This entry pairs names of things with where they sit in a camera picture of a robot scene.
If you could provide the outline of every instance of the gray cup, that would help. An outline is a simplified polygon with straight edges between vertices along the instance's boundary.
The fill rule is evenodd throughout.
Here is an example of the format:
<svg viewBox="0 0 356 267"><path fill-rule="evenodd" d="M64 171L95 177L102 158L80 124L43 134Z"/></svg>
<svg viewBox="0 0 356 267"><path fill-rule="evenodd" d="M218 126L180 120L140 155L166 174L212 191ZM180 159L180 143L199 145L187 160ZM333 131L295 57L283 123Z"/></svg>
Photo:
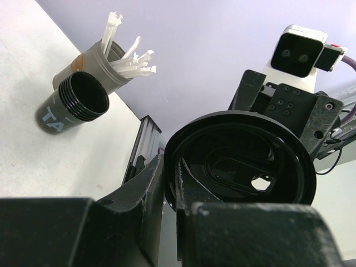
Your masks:
<svg viewBox="0 0 356 267"><path fill-rule="evenodd" d="M93 75L103 85L108 95L132 80L119 75L109 64L109 62L119 60L125 54L122 48L113 42L106 59L100 44L101 41L95 43L86 52L75 58L64 70L55 75L53 89L56 89L65 78L75 71L85 71Z"/></svg>
<svg viewBox="0 0 356 267"><path fill-rule="evenodd" d="M84 122L93 121L109 108L109 97L93 75L78 71L62 81L36 112L46 132L59 134Z"/></svg>

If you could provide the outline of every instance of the black plastic cup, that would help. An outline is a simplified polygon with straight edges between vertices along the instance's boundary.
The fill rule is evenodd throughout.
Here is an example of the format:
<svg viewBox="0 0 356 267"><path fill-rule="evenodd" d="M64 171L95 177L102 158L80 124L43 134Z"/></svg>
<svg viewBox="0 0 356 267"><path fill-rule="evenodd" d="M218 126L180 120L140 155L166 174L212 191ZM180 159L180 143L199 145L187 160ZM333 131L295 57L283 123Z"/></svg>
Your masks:
<svg viewBox="0 0 356 267"><path fill-rule="evenodd" d="M93 121L109 109L109 97L93 75L74 72L62 81L39 107L36 119L47 132L59 134L87 121Z"/></svg>

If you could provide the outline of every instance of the white plastic straw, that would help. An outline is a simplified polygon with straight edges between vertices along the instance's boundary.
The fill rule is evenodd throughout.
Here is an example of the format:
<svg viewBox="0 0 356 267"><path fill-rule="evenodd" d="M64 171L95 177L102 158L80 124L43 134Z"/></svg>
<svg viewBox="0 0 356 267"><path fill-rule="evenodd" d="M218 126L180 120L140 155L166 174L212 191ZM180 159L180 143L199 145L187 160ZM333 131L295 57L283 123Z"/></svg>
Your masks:
<svg viewBox="0 0 356 267"><path fill-rule="evenodd" d="M113 69L116 71L116 72L119 72L119 73L125 73L125 72L128 72L128 71L140 71L140 69L142 67L146 67L148 65L147 62L143 62L139 65L134 65L134 66L113 66Z"/></svg>
<svg viewBox="0 0 356 267"><path fill-rule="evenodd" d="M112 67L137 65L139 63L137 58L138 58L138 55L135 53L133 58L129 57L129 58L125 58L124 60L112 61L112 62L110 62L110 65Z"/></svg>
<svg viewBox="0 0 356 267"><path fill-rule="evenodd" d="M116 12L109 13L104 35L101 40L101 49L106 58L109 55L117 26L121 24L121 20L122 20L121 14L117 15Z"/></svg>
<svg viewBox="0 0 356 267"><path fill-rule="evenodd" d="M122 56L122 60L131 56L131 54L136 50L141 41L141 36L138 36L134 41L134 44L127 50L127 52Z"/></svg>
<svg viewBox="0 0 356 267"><path fill-rule="evenodd" d="M120 75L124 76L127 79L130 79L130 78L135 78L135 77L140 77L140 76L149 76L152 73L156 73L157 72L156 70L157 70L157 67L156 66L152 66L152 67L149 67L149 68L141 68L139 70L139 72L137 72L137 71L128 71L128 72L120 73Z"/></svg>
<svg viewBox="0 0 356 267"><path fill-rule="evenodd" d="M153 50L147 50L146 53L144 53L141 57L139 57L137 60L139 63L142 63L142 62L148 62L152 59L152 54L154 53Z"/></svg>

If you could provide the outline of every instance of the depth camera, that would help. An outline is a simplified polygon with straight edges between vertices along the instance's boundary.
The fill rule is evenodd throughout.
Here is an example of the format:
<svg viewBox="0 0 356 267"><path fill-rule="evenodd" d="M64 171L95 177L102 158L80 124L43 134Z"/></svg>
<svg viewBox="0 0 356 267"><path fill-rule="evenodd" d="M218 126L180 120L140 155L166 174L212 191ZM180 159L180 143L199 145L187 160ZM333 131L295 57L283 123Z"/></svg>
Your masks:
<svg viewBox="0 0 356 267"><path fill-rule="evenodd" d="M272 68L304 78L314 67L324 43L292 33L284 33L274 51Z"/></svg>

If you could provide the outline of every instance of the white camera housing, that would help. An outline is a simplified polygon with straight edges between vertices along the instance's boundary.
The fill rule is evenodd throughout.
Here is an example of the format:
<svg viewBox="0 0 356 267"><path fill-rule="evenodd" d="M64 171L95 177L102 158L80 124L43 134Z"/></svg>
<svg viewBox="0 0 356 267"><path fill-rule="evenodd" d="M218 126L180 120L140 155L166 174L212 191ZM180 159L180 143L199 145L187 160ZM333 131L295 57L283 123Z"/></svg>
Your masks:
<svg viewBox="0 0 356 267"><path fill-rule="evenodd" d="M282 44L286 43L286 39L289 38L289 44ZM276 45L276 49L274 51L274 54L272 58L269 60L269 62L266 64L266 66L263 69L263 73L266 74L266 80L265 80L265 85L267 83L273 83L275 85L279 85L280 83L286 83L290 86L296 87L298 89L314 93L315 89L315 82L317 79L317 69L314 67L318 57L320 56L321 52L323 51L323 46L325 45L327 41L328 35L324 32L321 31L316 31L313 29L308 29L304 28L301 26L297 25L290 25L288 26L282 33L279 42ZM314 56L313 58L310 58L310 62L308 62L309 67L303 67L306 65L303 65L303 63L300 62L293 62L291 64L288 63L288 60L285 58L282 58L280 53L280 47L283 45L290 45L291 40L296 40L293 44L293 50L296 53L301 53L302 50L307 50L309 47L314 48L315 46L318 46L318 48L313 52ZM274 61L279 61L281 62L280 68L277 69L275 66L273 66L273 60ZM297 68L304 68L304 72L307 72L305 77L297 76L290 74L290 70L284 70L283 67L289 67L290 70L293 70L293 66L297 66Z"/></svg>

